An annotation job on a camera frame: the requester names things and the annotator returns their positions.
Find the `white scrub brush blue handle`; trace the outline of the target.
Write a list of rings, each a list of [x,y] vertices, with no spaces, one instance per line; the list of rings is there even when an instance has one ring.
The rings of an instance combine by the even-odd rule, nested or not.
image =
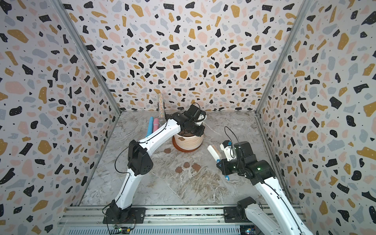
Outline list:
[[[207,147],[207,150],[212,155],[212,157],[214,158],[216,163],[217,163],[218,160],[226,159],[225,153],[220,149],[220,146],[219,146],[219,148],[217,148],[215,145],[209,145]]]

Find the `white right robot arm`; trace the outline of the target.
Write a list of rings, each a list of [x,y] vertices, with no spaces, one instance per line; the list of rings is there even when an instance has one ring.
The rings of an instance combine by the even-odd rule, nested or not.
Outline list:
[[[236,212],[225,209],[225,219],[250,221],[265,235],[310,235],[312,232],[298,216],[283,192],[280,182],[265,160],[257,160],[248,142],[224,141],[220,149],[208,146],[216,166],[226,179],[237,174],[250,180],[274,215],[271,219],[256,201],[247,197],[237,202]]]

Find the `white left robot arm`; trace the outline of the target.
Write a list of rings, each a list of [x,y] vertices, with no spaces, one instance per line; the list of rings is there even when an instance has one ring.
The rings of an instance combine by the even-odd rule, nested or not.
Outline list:
[[[205,126],[206,112],[192,104],[184,112],[176,112],[168,116],[156,132],[142,140],[132,140],[128,150],[127,175],[118,195],[105,206],[103,224],[143,223],[140,216],[133,214],[131,209],[135,192],[143,179],[153,168],[152,154],[173,136],[185,131],[191,135],[202,137]]]

